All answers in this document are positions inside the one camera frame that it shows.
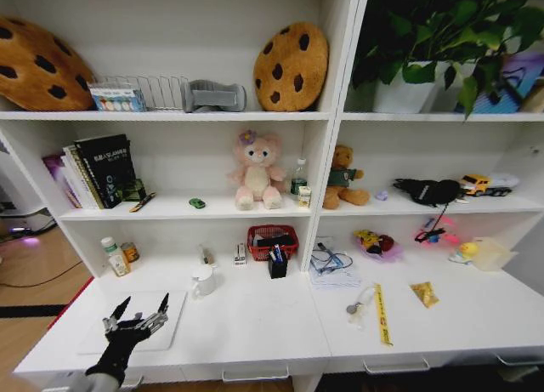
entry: cutting board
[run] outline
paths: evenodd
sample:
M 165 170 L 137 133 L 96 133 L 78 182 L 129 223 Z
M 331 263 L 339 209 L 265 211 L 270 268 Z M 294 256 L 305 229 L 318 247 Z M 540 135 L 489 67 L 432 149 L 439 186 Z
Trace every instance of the cutting board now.
M 150 316 L 156 312 L 164 298 L 166 292 L 133 292 L 133 293 L 115 293 L 111 295 L 111 300 L 104 306 L 103 310 L 97 310 L 96 321 L 91 323 L 87 331 L 82 331 L 84 337 L 77 349 L 80 355 L 102 354 L 108 345 L 105 338 L 104 324 L 102 318 L 109 317 L 115 307 L 125 298 L 131 296 L 125 313 L 121 320 L 130 320 L 134 314 L 142 312 L 142 318 Z M 163 351 L 170 348 L 176 328 L 178 327 L 179 316 L 184 307 L 187 292 L 170 292 L 168 297 L 168 321 L 159 328 L 151 337 L 142 341 L 134 351 Z

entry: green toy car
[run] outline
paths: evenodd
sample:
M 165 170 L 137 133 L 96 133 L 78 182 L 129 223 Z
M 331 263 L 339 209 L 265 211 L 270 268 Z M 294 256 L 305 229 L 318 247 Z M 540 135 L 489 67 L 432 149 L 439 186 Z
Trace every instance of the green toy car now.
M 199 198 L 191 198 L 189 199 L 189 204 L 195 207 L 196 209 L 202 209 L 206 206 L 206 203 Z

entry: yellow tape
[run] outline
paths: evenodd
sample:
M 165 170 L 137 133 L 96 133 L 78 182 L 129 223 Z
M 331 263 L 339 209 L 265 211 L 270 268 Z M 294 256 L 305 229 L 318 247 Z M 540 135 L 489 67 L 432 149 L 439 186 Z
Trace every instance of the yellow tape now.
M 377 320 L 380 325 L 380 338 L 382 344 L 393 345 L 391 338 L 389 337 L 388 318 L 385 316 L 385 305 L 383 303 L 382 285 L 376 284 L 376 307 L 377 307 Z

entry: white cup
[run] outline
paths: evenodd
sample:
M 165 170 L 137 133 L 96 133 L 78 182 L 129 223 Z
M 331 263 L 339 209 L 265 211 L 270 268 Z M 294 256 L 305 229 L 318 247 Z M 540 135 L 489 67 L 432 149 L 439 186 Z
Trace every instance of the white cup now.
M 207 296 L 215 290 L 213 268 L 209 264 L 199 266 L 193 271 L 193 298 Z

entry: red plastic basket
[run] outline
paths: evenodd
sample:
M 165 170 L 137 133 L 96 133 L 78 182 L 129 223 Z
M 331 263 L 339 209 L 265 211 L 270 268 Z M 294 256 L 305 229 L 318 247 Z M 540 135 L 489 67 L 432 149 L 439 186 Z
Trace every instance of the red plastic basket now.
M 263 226 L 252 226 L 247 232 L 247 248 L 252 254 L 253 258 L 258 262 L 265 262 L 269 259 L 269 251 L 271 247 L 253 246 L 253 238 L 255 235 L 259 235 L 264 239 L 271 237 L 289 235 L 295 241 L 294 245 L 283 245 L 281 250 L 286 254 L 287 258 L 291 258 L 291 255 L 298 249 L 298 238 L 295 230 L 291 226 L 285 224 L 265 224 Z

